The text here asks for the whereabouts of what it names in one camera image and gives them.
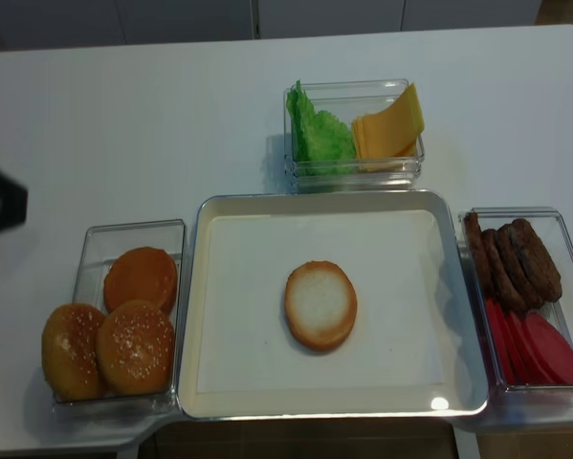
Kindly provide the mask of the yellow cheese slices stack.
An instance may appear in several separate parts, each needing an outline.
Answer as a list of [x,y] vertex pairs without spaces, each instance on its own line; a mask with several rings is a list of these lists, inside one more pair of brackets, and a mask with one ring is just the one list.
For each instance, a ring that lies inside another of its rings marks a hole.
[[413,156],[425,129],[417,90],[410,84],[386,109],[357,117],[351,124],[359,160]]

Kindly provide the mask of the clear plastic patty tomato container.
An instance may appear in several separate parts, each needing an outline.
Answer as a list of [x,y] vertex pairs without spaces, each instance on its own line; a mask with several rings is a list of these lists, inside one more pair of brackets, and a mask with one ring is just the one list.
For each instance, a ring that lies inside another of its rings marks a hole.
[[547,248],[562,278],[562,297],[546,302],[536,313],[544,317],[573,349],[573,245],[560,213],[553,208],[472,208],[458,216],[461,237],[459,249],[470,292],[479,343],[488,375],[489,401],[473,423],[490,430],[509,426],[573,426],[573,385],[509,385],[502,373],[493,342],[485,301],[475,272],[465,232],[464,217],[475,212],[481,232],[498,230],[517,218],[530,222]]

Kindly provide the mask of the brown meat patty rightmost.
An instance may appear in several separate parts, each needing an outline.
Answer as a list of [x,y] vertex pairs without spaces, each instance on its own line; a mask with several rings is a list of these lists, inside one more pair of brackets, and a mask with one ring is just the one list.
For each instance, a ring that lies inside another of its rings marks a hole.
[[529,282],[546,302],[562,297],[562,278],[547,248],[523,218],[515,219],[509,228],[512,245]]

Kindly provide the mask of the clear plastic bun container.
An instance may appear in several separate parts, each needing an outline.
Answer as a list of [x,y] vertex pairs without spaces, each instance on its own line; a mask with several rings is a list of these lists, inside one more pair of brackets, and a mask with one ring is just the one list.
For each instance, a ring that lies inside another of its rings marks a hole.
[[170,408],[185,242],[180,219],[86,231],[72,301],[51,313],[42,332],[55,413]]

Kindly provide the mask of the brown meat patty leftmost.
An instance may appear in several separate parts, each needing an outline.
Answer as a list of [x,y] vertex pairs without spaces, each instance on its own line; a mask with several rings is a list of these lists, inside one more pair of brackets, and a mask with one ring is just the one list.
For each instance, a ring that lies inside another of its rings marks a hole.
[[486,299],[494,299],[496,297],[495,285],[482,241],[482,233],[478,224],[477,214],[475,212],[468,213],[464,217],[464,224],[479,286]]

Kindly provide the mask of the glossy bottom bun half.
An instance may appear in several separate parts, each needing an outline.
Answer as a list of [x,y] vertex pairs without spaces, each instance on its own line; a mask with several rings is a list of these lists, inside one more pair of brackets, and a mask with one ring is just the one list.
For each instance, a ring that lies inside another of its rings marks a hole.
[[166,315],[175,304],[177,266],[167,252],[152,247],[127,251],[112,265],[104,279],[103,298],[113,313],[131,300],[144,300]]

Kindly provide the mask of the white paper tray liner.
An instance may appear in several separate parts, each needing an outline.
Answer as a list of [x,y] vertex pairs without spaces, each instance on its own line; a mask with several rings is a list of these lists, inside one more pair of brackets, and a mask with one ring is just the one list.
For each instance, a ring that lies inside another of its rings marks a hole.
[[[438,288],[424,211],[219,217],[212,222],[198,388],[202,392],[442,383],[430,309]],[[283,318],[290,273],[327,260],[352,282],[359,309],[337,350],[312,354]]]

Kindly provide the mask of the silver metal baking tray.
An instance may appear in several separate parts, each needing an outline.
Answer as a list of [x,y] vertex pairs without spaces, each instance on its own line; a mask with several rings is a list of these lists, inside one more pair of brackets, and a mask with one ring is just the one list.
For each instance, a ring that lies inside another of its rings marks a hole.
[[[429,213],[439,243],[427,252],[438,274],[430,313],[446,379],[441,383],[326,389],[202,392],[198,388],[212,222],[219,217]],[[178,399],[190,417],[209,419],[330,417],[459,417],[487,405],[488,377],[461,267],[452,215],[429,190],[330,194],[215,196],[201,205],[196,222],[191,280],[183,334]]]

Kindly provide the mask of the clear plastic lettuce cheese container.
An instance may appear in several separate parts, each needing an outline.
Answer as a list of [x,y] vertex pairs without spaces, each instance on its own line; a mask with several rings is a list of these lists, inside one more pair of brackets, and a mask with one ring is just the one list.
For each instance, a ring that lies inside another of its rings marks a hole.
[[[412,84],[405,79],[300,83],[316,110],[331,112],[347,125],[352,137],[351,124],[354,119],[383,111]],[[313,192],[324,189],[410,187],[414,184],[425,160],[422,134],[417,140],[414,155],[410,157],[359,160],[355,151],[355,158],[350,161],[298,162],[295,158],[295,131],[286,107],[287,95],[295,84],[286,89],[283,96],[284,167],[293,189]]]

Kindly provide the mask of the sesame top bun right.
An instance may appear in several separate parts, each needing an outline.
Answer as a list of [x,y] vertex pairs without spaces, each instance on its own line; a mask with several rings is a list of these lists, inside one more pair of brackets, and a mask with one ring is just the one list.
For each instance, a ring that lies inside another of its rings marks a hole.
[[165,313],[147,301],[127,301],[99,328],[99,371],[119,396],[162,392],[171,376],[174,344],[174,328]]

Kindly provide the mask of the sesame bun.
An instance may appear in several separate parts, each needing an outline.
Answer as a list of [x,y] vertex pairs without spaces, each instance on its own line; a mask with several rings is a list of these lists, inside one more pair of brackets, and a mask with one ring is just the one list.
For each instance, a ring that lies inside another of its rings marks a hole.
[[95,341],[105,314],[82,303],[64,304],[48,317],[41,335],[41,363],[62,402],[95,400],[106,393]]
[[174,328],[165,313],[147,301],[127,301],[99,328],[99,371],[119,396],[162,392],[171,376],[174,344]]

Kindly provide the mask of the sesame top bun left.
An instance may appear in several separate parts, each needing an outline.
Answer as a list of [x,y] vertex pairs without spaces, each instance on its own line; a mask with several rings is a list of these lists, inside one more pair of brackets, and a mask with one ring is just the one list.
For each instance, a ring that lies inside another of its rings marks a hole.
[[64,304],[48,317],[41,335],[41,363],[62,402],[95,400],[106,393],[95,341],[105,314],[82,303]]

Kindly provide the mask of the green lettuce leaves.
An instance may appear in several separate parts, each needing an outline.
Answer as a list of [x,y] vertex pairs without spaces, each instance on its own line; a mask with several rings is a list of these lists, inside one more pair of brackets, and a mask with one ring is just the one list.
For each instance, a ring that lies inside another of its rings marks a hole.
[[298,80],[286,98],[296,136],[298,162],[337,162],[355,158],[347,125],[326,110],[317,111]]

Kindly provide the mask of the red tomato slices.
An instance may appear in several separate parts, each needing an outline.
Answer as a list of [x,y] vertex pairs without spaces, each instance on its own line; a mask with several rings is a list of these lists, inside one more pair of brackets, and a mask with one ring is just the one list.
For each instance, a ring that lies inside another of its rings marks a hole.
[[573,385],[573,349],[544,317],[519,317],[488,299],[485,312],[509,385]]

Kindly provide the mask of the brown bottom bun half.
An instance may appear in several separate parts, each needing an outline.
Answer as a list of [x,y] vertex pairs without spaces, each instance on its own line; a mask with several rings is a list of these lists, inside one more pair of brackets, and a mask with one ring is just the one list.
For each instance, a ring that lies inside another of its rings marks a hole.
[[349,337],[358,299],[353,284],[337,264],[309,261],[287,279],[284,312],[297,342],[314,352],[330,352]]

